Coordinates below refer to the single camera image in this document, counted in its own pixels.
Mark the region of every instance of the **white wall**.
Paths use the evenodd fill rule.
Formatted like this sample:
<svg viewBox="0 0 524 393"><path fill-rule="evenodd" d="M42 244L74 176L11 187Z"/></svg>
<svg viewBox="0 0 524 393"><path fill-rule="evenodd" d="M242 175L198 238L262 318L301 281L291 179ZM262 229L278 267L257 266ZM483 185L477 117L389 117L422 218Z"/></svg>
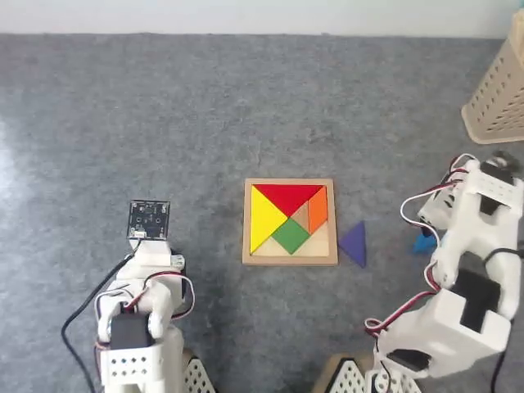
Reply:
<svg viewBox="0 0 524 393"><path fill-rule="evenodd" d="M520 0L0 0L0 32L503 37Z"/></svg>

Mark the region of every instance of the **green square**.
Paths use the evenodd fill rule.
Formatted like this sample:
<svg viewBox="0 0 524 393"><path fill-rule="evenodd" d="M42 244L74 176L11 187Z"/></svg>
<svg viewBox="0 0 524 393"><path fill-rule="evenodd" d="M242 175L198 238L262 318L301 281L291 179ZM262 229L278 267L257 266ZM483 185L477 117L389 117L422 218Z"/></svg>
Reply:
<svg viewBox="0 0 524 393"><path fill-rule="evenodd" d="M272 235L290 254L298 250L308 237L309 234L294 219L288 219Z"/></svg>

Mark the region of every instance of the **black cable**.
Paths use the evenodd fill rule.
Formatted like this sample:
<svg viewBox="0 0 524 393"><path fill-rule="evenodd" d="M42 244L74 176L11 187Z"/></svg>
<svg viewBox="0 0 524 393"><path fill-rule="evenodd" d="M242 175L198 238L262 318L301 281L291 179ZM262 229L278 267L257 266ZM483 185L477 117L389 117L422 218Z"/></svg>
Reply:
<svg viewBox="0 0 524 393"><path fill-rule="evenodd" d="M97 393L95 386L93 384L93 380L91 379L91 375L89 374L88 368L85 366L84 361L82 358L80 358L80 355L76 352L75 348L71 345L69 338L66 335L66 330L71 325L71 323L80 315L82 312L86 309L86 307L91 303L91 300L97 295L97 293L102 289L104 285L110 280L111 277L113 277L120 269L124 267L125 264L127 264L133 257L134 253L137 251L138 247L140 246L141 241L138 241L137 246L133 249L133 252L129 255L127 255L125 258L123 258L111 271L98 283L98 285L93 289L93 291L88 295L86 300L80 305L78 309L74 311L73 314L70 315L68 319L65 320L64 324L62 325L62 329L60 330L60 335L62 337L62 341L64 341L64 345L67 347L69 352L73 355L75 358L76 363L79 365L80 369L82 370L82 373L84 374L84 378L86 383L88 384L89 391L91 393Z"/></svg>
<svg viewBox="0 0 524 393"><path fill-rule="evenodd" d="M495 365L495 369L493 370L493 375L491 376L491 384L490 384L491 393L496 393L497 379L499 378L500 370L502 369L502 366L504 365L506 354L508 353L509 340L511 339L511 333L513 332L513 322L514 322L514 319L511 320L511 327L509 329L508 344L506 345L506 349L504 350L502 354L500 354L499 358L497 359L497 364Z"/></svg>
<svg viewBox="0 0 524 393"><path fill-rule="evenodd" d="M505 247L495 248L484 259L484 265L486 266L486 264L491 260L491 258L493 258L495 254L498 254L500 252L507 252L508 254L518 255L521 258L524 256L524 250L514 250L513 248L505 248ZM497 359L497 364L495 365L495 369L493 370L493 374L491 375L491 384L490 384L491 393L496 393L497 379L499 378L500 370L502 369L502 366L504 365L506 354L508 353L509 339L511 338L511 333L513 330L513 319L510 322L511 322L511 327L509 330L508 344L506 345L506 349L500 354L499 358Z"/></svg>
<svg viewBox="0 0 524 393"><path fill-rule="evenodd" d="M484 265L486 265L491 260L491 258L494 257L495 254L499 254L500 252L507 252L508 254L518 255L521 258L524 256L524 250L514 250L513 248L505 247L495 248L491 253L488 254L486 258L484 258Z"/></svg>
<svg viewBox="0 0 524 393"><path fill-rule="evenodd" d="M380 364L382 365L382 368L384 368L384 370L386 370L386 374L387 374L387 388L386 388L386 393L390 393L390 389L391 389L391 373L390 373L390 370L388 370L386 368L386 366L384 365L384 362L380 362Z"/></svg>

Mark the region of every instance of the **blue triangle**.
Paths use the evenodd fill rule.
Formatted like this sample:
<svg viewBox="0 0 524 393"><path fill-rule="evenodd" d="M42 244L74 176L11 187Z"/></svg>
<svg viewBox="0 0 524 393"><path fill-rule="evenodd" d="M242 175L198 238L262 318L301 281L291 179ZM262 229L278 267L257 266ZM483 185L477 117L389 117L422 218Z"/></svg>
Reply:
<svg viewBox="0 0 524 393"><path fill-rule="evenodd" d="M366 267L366 231L364 222L356 224L338 242L338 246L361 268Z"/></svg>
<svg viewBox="0 0 524 393"><path fill-rule="evenodd" d="M419 234L413 244L414 254L430 254L436 248L436 239L433 235L425 237Z"/></svg>

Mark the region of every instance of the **red triangle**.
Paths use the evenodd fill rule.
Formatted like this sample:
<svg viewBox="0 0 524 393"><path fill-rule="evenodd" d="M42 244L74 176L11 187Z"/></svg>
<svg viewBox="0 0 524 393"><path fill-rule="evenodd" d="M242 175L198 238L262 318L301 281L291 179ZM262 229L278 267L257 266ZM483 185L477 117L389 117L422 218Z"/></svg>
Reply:
<svg viewBox="0 0 524 393"><path fill-rule="evenodd" d="M291 217L322 185L316 184L254 184L287 217Z"/></svg>

